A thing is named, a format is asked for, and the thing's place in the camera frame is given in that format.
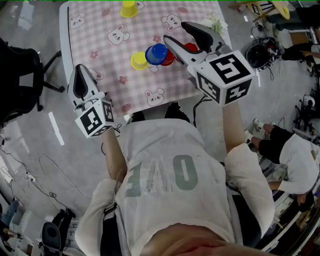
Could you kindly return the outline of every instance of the hair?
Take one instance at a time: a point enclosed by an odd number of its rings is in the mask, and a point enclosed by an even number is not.
[[[300,204],[299,211],[302,213],[308,211],[311,208],[311,206],[314,204],[314,202],[315,202],[314,194],[310,190],[308,194],[306,194],[305,196],[305,202]]]

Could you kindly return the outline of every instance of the blue cup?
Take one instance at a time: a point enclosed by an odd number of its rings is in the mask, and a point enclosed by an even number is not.
[[[161,65],[165,61],[167,53],[167,47],[162,43],[157,43],[145,51],[145,58],[152,65]]]

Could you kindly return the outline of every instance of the power strip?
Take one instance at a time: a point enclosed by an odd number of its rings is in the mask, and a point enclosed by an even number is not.
[[[25,174],[27,175],[27,177],[29,177],[31,182],[35,183],[37,181],[35,176],[33,176],[30,172],[26,171]]]

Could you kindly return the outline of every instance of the white tape line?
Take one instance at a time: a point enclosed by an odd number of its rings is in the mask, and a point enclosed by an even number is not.
[[[261,87],[260,72],[255,71],[255,75],[258,77],[258,86]]]
[[[60,145],[63,146],[65,144],[65,142],[59,132],[59,128],[58,128],[56,119],[55,119],[54,114],[52,112],[49,113],[49,118],[50,118],[51,124],[53,126],[54,133],[55,133],[58,141],[60,142]]]

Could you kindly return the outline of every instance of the pink checkered tablecloth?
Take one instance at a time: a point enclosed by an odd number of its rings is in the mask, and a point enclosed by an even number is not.
[[[144,70],[135,70],[130,59],[136,52],[163,43],[163,35],[183,44],[195,43],[181,22],[199,22],[217,9],[221,15],[216,1],[136,4],[139,10],[133,18],[120,15],[122,1],[74,1],[68,11],[73,64],[89,68],[99,89],[110,93],[119,117],[202,94],[188,81],[191,75],[186,67],[176,60],[169,66],[149,64]]]

